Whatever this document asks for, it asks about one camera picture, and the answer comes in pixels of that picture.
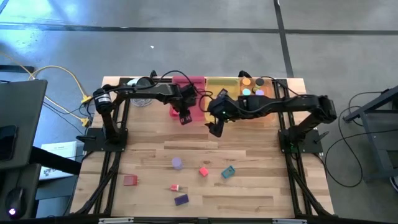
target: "pink bin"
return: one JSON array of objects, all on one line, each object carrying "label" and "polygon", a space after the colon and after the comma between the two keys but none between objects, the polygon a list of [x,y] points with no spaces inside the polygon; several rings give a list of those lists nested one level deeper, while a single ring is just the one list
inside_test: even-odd
[{"label": "pink bin", "polygon": [[[197,89],[200,89],[200,90],[205,89],[205,77],[189,77],[189,79],[191,79],[191,82],[194,84],[194,86]],[[189,81],[185,77],[174,76],[172,78],[172,83],[176,83],[176,84],[179,84],[180,87],[184,87],[189,84]],[[192,121],[204,121],[205,114],[199,108],[200,95],[198,93],[197,93],[197,95],[198,95],[197,96],[197,104],[195,106],[190,107],[189,110],[191,112]],[[205,99],[202,99],[201,107],[203,108],[204,105],[205,105]],[[175,110],[173,110],[172,107],[170,107],[170,116],[173,119],[176,119],[176,120],[179,119],[178,113]]]}]

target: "metal base plate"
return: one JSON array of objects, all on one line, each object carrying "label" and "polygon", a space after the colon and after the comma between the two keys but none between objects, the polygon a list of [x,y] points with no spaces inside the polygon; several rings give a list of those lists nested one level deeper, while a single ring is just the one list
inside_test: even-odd
[{"label": "metal base plate", "polygon": [[[289,138],[288,138],[288,131],[287,130],[279,130],[278,137],[279,137],[279,144],[280,150],[283,153],[297,153],[297,148],[292,147]],[[323,152],[322,144],[319,141],[315,143],[319,139],[319,132],[318,130],[311,130],[307,133],[304,142],[298,144],[298,149],[301,153],[321,153]]]},{"label": "metal base plate", "polygon": [[105,139],[104,132],[101,128],[90,128],[87,131],[87,137],[92,139],[85,140],[84,151],[100,151],[100,152],[123,152],[126,148],[128,129],[120,130],[120,142],[110,144]]}]

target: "red block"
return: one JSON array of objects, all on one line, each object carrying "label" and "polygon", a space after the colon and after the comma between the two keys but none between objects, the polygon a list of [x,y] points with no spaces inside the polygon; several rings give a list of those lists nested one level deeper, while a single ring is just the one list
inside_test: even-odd
[{"label": "red block", "polygon": [[171,191],[178,191],[178,188],[179,188],[178,184],[172,184],[172,186],[170,187],[170,190]]},{"label": "red block", "polygon": [[138,176],[136,176],[136,175],[125,175],[124,176],[124,185],[125,186],[137,185],[137,183],[138,183]]},{"label": "red block", "polygon": [[209,171],[205,167],[200,168],[199,172],[204,177],[206,177],[207,174],[209,174]]}]

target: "purple block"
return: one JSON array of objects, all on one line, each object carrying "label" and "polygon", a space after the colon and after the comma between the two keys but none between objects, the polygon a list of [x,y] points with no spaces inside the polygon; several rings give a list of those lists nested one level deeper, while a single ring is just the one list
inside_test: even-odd
[{"label": "purple block", "polygon": [[176,197],[174,199],[174,201],[175,201],[175,205],[177,205],[177,206],[182,205],[183,203],[187,203],[187,202],[189,202],[188,195],[181,195],[179,197]]},{"label": "purple block", "polygon": [[178,170],[182,169],[182,160],[181,160],[181,158],[179,158],[179,157],[173,158],[172,159],[172,164],[173,164],[174,169],[178,169]]}]

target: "mouse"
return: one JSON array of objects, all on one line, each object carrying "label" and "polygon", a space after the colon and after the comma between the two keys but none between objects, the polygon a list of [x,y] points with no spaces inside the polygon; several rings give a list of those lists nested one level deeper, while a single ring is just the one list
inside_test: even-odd
[{"label": "mouse", "polygon": [[10,219],[20,219],[26,212],[25,190],[16,187],[6,197],[6,212]]}]

